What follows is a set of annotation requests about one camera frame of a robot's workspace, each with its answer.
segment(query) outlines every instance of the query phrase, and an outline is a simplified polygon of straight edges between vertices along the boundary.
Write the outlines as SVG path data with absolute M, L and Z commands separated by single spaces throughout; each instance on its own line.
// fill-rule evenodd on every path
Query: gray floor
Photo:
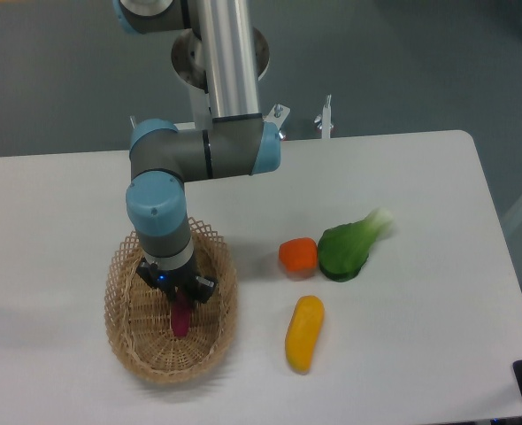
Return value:
M 463 129 L 503 215 L 522 193 L 521 3 L 252 0 L 262 106 L 290 106 L 295 139 L 327 93 L 337 136 Z M 175 36 L 124 35 L 109 0 L 0 4 L 0 156 L 126 149 L 131 114 L 191 120 Z M 522 227 L 510 252 L 522 287 Z

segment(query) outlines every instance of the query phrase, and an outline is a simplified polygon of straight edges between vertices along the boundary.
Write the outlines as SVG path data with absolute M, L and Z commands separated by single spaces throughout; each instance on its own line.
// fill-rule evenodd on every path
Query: white table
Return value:
M 273 174 L 187 186 L 231 244 L 240 326 L 226 360 L 161 388 L 116 360 L 104 285 L 131 231 L 126 152 L 0 158 L 0 424 L 424 424 L 522 414 L 522 297 L 469 135 L 285 142 Z M 277 250 L 377 206 L 396 219 L 353 281 L 292 282 Z M 326 307 L 312 370 L 284 337 Z

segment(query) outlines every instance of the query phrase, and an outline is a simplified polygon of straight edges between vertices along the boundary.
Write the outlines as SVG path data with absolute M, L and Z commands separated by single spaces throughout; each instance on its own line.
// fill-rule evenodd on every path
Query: orange cube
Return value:
M 318 266 L 316 242 L 309 237 L 285 242 L 279 247 L 279 260 L 290 273 L 314 270 Z

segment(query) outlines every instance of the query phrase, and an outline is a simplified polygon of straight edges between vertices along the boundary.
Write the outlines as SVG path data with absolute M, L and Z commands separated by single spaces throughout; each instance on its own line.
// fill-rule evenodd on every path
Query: green toy vegetable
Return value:
M 393 215 L 377 208 L 361 221 L 329 228 L 318 242 L 320 270 L 336 282 L 346 282 L 359 274 L 377 238 L 390 229 Z

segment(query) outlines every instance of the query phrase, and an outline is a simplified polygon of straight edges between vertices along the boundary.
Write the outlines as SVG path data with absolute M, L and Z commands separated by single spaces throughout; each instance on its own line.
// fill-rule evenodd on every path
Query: woven basket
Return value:
M 154 383 L 180 383 L 207 372 L 223 358 L 235 332 L 237 281 L 224 240 L 210 225 L 188 220 L 201 274 L 218 286 L 192 313 L 188 335 L 175 337 L 166 295 L 135 272 L 142 248 L 133 232 L 111 260 L 105 291 L 105 327 L 123 366 Z

